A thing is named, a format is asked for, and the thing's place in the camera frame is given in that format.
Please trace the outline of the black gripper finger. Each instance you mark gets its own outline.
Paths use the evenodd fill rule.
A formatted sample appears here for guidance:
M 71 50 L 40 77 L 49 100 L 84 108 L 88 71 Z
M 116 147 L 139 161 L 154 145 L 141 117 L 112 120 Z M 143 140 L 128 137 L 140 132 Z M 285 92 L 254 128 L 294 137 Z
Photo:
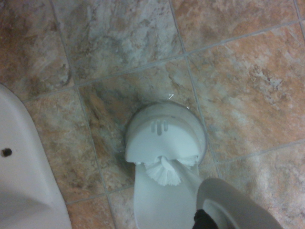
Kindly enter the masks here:
M 203 209 L 198 209 L 194 216 L 193 229 L 218 229 L 218 226 Z

